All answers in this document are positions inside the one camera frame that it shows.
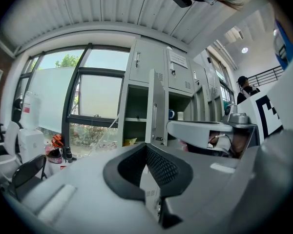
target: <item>black chair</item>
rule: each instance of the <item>black chair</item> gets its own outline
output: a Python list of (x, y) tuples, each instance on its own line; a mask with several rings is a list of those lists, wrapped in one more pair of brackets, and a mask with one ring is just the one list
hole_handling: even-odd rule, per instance
[[(46, 155), (38, 155), (32, 160), (22, 164), (13, 174), (12, 182), (8, 186), (8, 192), (21, 201), (26, 194), (36, 185), (42, 182), (43, 177), (47, 178), (44, 173)], [(42, 169), (41, 178), (35, 175)]]
[[(17, 99), (14, 101), (14, 103), (13, 103), (14, 110), (13, 110), (13, 114), (12, 114), (12, 121), (17, 123), (19, 125), (20, 129), (23, 128), (19, 122), (21, 119), (21, 104), (22, 104), (22, 99)], [(5, 134), (5, 131), (3, 131), (1, 129), (2, 126), (3, 126), (3, 124), (0, 123), (0, 143), (4, 142), (4, 134)], [(16, 139), (15, 150), (16, 150), (16, 153), (20, 152), (18, 139)], [(8, 154), (8, 153), (5, 150), (5, 148), (3, 146), (0, 146), (0, 155), (6, 155), (6, 154)]]

